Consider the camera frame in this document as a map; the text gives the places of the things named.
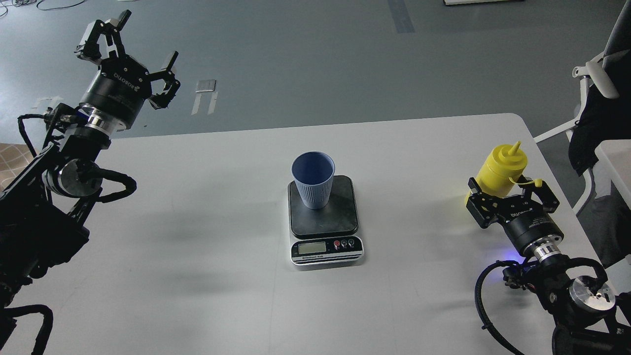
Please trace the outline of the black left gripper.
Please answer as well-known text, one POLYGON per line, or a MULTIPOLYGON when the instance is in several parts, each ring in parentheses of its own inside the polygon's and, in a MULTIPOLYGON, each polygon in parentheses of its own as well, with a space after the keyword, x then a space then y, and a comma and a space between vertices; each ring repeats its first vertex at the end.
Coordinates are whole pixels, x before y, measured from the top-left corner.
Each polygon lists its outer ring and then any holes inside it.
POLYGON ((180 88, 174 69, 177 50, 167 55, 158 71, 149 74, 135 58, 127 57, 120 32, 131 14, 131 10, 125 10, 117 18, 90 23, 75 49, 77 58, 98 66, 80 107, 110 115, 124 130, 133 126, 144 101, 148 99, 155 110, 167 108, 180 88), (164 88, 159 94, 151 94, 150 83, 156 81, 162 81, 164 88))

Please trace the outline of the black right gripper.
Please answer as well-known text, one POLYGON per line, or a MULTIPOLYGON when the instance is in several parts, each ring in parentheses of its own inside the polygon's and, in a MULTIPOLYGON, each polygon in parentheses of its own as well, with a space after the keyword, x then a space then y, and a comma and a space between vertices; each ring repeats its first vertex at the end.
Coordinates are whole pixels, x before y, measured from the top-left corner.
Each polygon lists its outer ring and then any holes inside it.
POLYGON ((478 225, 486 229, 500 224, 522 257, 534 256, 536 241, 559 245, 564 234, 552 220, 560 202, 544 180, 523 182, 523 195, 499 197, 485 193, 475 178, 469 178, 470 195, 466 207, 478 225))

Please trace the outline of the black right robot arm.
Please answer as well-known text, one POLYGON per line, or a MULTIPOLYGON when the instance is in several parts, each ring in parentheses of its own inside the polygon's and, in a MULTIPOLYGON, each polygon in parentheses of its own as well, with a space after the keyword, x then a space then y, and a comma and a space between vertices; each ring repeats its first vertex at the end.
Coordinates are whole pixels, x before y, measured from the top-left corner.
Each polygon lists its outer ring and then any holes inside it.
POLYGON ((482 301, 487 275, 502 268, 507 287, 536 294, 542 308, 554 317, 555 355, 628 355, 630 326, 617 321, 617 312, 630 319, 630 294, 614 294, 599 261, 570 258, 561 252, 558 245, 563 233, 550 216, 559 201, 545 182, 536 183, 520 176, 518 185, 521 194, 500 197, 485 193, 474 178, 468 182, 471 193, 467 210, 482 228, 493 223, 501 225, 524 258, 498 260, 478 277, 475 306, 482 329, 509 352, 519 354, 493 325, 482 301))

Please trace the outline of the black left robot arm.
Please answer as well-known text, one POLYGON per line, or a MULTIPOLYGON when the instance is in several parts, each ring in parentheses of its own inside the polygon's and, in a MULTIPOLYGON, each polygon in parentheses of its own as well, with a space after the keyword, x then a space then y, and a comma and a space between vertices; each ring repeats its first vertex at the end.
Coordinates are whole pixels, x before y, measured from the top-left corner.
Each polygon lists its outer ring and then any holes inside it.
POLYGON ((96 159, 111 145, 115 131, 132 128, 144 103, 167 108, 180 88, 167 56, 150 72, 129 55, 121 32, 131 17, 123 11, 86 28, 76 56, 97 66, 97 73, 76 107, 60 103, 45 114, 18 117, 20 134, 33 160, 1 192, 1 345, 18 317, 40 314, 34 355, 45 352, 54 315, 46 305, 12 307, 22 287, 67 263, 88 242, 85 222, 96 204, 132 195, 136 181, 99 167, 96 159))

